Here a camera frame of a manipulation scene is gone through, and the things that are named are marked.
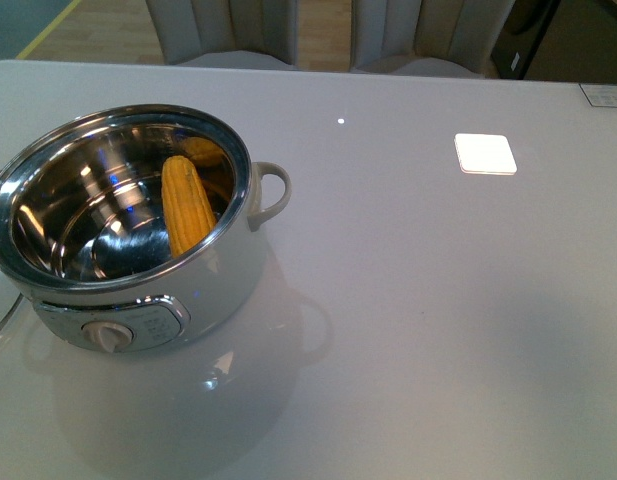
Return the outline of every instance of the stainless steel inner pot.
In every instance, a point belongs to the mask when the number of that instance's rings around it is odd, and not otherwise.
[[[172,258],[161,171],[185,140],[218,162],[197,167],[215,228]],[[285,189],[261,207],[261,178]],[[263,268],[260,225],[288,203],[287,173],[251,163],[239,136],[186,107],[132,105],[87,115],[40,138],[0,172],[0,267],[46,325],[109,352],[188,341],[225,320]]]
[[[226,128],[201,112],[146,105],[84,117],[40,139],[1,175],[0,196],[17,198],[0,201],[0,222],[11,226],[0,229],[0,263],[57,287],[163,265],[170,251],[161,168],[185,153],[184,139],[200,136],[226,152],[221,164],[199,169],[219,220],[211,242],[241,207],[250,179],[248,155]]]

